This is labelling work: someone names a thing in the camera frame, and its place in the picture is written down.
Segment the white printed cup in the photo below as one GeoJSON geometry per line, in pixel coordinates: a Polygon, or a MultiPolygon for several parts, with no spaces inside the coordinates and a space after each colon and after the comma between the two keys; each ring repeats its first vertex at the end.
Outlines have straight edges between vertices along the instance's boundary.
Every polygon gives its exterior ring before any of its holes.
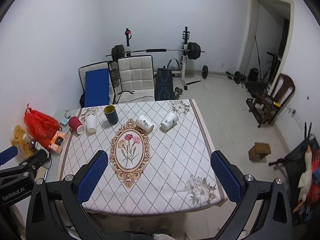
{"type": "Polygon", "coordinates": [[[160,128],[163,131],[169,130],[176,122],[178,122],[178,116],[174,112],[168,112],[164,120],[160,124],[160,128]]]}
{"type": "Polygon", "coordinates": [[[151,122],[151,120],[144,115],[141,115],[137,118],[136,125],[143,129],[146,133],[150,133],[154,128],[154,124],[151,122]]]}

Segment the red paper cup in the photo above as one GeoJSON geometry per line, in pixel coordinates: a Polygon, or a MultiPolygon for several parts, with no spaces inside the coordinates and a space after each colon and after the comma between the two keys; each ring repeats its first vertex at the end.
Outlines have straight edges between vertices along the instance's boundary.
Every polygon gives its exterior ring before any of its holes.
{"type": "Polygon", "coordinates": [[[77,116],[72,116],[68,120],[68,126],[78,135],[84,133],[85,128],[77,116]]]}

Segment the plain white paper cup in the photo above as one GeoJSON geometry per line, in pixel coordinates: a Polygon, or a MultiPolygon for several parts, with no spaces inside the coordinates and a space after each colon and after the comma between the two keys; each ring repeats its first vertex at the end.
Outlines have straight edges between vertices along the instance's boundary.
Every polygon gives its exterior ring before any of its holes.
{"type": "Polygon", "coordinates": [[[88,133],[95,133],[97,131],[97,117],[95,115],[87,116],[86,128],[88,133]]]}

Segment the dark green cup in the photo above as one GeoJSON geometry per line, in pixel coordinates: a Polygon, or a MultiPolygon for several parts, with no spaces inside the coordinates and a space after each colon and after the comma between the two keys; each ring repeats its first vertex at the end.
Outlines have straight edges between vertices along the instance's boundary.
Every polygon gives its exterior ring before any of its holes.
{"type": "Polygon", "coordinates": [[[118,115],[114,105],[107,105],[104,108],[104,114],[111,125],[115,125],[118,123],[118,115]]]}

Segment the yellow snack bag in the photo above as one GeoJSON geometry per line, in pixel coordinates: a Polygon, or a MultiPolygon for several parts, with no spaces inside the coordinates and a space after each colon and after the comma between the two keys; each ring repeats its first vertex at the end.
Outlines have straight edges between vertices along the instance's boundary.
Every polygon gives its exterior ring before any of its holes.
{"type": "Polygon", "coordinates": [[[31,136],[21,125],[16,125],[13,128],[10,143],[12,144],[12,146],[15,146],[17,148],[18,154],[21,157],[27,158],[33,155],[33,152],[29,148],[29,144],[31,143],[31,136]]]}

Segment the red plastic bag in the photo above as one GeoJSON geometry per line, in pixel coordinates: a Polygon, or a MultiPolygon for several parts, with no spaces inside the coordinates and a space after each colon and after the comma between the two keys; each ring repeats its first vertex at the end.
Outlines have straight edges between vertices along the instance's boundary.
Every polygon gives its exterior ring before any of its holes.
{"type": "Polygon", "coordinates": [[[23,120],[33,138],[49,151],[49,144],[60,127],[58,121],[32,109],[29,105],[24,112],[23,120]]]}

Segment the orange tissue box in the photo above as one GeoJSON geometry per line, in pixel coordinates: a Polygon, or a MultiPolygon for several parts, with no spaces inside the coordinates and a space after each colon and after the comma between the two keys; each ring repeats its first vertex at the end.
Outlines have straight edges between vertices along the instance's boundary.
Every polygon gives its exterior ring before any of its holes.
{"type": "Polygon", "coordinates": [[[48,145],[49,149],[60,154],[66,138],[67,135],[65,133],[57,131],[48,145]]]}

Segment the white duck toy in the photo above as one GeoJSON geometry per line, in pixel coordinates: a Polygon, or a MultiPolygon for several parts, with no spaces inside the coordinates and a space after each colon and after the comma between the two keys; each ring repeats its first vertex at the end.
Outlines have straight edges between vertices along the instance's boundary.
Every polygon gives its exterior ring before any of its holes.
{"type": "Polygon", "coordinates": [[[302,173],[298,183],[298,188],[300,189],[298,197],[299,203],[294,208],[293,213],[297,212],[306,201],[307,195],[312,184],[312,151],[310,146],[308,146],[307,151],[305,153],[305,166],[306,171],[302,173]]]}

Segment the small wooden stool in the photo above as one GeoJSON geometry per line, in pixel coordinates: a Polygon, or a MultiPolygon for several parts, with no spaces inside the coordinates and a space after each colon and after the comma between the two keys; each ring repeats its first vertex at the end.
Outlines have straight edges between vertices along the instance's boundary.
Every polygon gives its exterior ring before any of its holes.
{"type": "Polygon", "coordinates": [[[262,142],[255,142],[254,146],[248,152],[249,160],[252,160],[256,156],[259,156],[260,159],[263,159],[269,154],[271,154],[270,145],[262,142]]]}

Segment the patterned white tablecloth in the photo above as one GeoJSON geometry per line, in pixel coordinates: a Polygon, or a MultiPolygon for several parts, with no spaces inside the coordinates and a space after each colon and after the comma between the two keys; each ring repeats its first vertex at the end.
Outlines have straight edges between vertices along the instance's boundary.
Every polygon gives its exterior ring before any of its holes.
{"type": "Polygon", "coordinates": [[[111,125],[102,106],[69,111],[85,122],[97,117],[97,131],[78,135],[67,129],[57,179],[75,174],[103,150],[108,166],[84,208],[108,215],[143,216],[191,212],[220,206],[227,196],[210,165],[214,146],[193,99],[123,103],[111,125]],[[169,130],[160,128],[168,112],[178,116],[169,130]],[[136,125],[151,120],[150,133],[136,125]]]}

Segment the blue cushion board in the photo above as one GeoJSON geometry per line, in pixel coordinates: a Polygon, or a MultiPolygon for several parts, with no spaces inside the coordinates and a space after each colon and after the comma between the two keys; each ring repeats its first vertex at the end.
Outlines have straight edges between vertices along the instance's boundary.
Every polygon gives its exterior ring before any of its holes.
{"type": "Polygon", "coordinates": [[[108,69],[97,69],[85,75],[85,107],[108,105],[109,73],[108,69]]]}

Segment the dark wooden chair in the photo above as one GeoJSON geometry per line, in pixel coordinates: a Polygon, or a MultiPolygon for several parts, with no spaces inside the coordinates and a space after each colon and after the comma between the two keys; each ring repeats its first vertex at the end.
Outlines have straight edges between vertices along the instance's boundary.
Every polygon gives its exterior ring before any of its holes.
{"type": "Polygon", "coordinates": [[[285,74],[279,74],[271,94],[256,92],[255,97],[247,99],[249,112],[258,122],[258,128],[266,122],[271,125],[277,115],[287,105],[295,93],[294,81],[285,74]]]}

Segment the white padded chair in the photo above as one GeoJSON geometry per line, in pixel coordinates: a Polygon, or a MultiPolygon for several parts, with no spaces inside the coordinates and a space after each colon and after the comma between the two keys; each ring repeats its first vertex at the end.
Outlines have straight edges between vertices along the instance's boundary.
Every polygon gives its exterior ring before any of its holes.
{"type": "Polygon", "coordinates": [[[120,92],[117,103],[155,100],[155,80],[151,55],[124,57],[118,60],[120,92]]]}

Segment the black blue bench pad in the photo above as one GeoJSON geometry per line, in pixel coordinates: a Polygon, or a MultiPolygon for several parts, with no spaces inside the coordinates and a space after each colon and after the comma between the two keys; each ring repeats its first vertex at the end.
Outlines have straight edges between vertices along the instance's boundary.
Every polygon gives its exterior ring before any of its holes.
{"type": "Polygon", "coordinates": [[[156,73],[155,100],[165,101],[174,98],[172,71],[158,68],[156,73]]]}

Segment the small barbell on floor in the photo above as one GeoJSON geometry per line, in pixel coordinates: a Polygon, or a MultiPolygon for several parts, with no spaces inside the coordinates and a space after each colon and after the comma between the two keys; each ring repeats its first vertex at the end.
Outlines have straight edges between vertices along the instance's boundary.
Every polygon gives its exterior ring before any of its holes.
{"type": "Polygon", "coordinates": [[[207,77],[218,77],[221,79],[230,79],[233,80],[236,84],[240,84],[242,82],[246,82],[246,76],[244,74],[241,74],[239,71],[236,71],[235,73],[230,73],[228,71],[226,72],[210,72],[207,65],[204,65],[201,70],[201,76],[203,79],[206,79],[207,77]]]}

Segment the barbell with black plates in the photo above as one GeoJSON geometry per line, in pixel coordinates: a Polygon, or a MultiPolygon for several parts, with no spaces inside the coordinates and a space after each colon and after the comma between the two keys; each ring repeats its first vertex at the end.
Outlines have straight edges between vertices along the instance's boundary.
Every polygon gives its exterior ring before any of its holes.
{"type": "Polygon", "coordinates": [[[117,62],[122,57],[125,57],[127,54],[132,53],[166,53],[168,51],[181,51],[187,55],[187,58],[190,60],[198,59],[202,53],[205,53],[196,42],[189,42],[186,49],[165,49],[165,48],[153,48],[153,49],[140,49],[140,50],[128,50],[125,51],[122,44],[115,45],[111,49],[111,53],[107,54],[106,57],[112,57],[112,60],[117,62]]]}

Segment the white weight bench rack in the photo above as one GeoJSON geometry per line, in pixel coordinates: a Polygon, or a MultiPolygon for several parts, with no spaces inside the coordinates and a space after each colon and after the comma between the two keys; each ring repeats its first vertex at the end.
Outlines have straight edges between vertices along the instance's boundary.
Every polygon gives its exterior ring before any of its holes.
{"type": "Polygon", "coordinates": [[[185,30],[182,35],[182,48],[181,49],[166,49],[166,51],[180,51],[182,53],[181,56],[181,70],[180,70],[180,80],[184,90],[188,90],[188,85],[185,82],[185,70],[187,65],[187,47],[189,40],[190,32],[188,31],[188,27],[185,26],[185,30]]]}

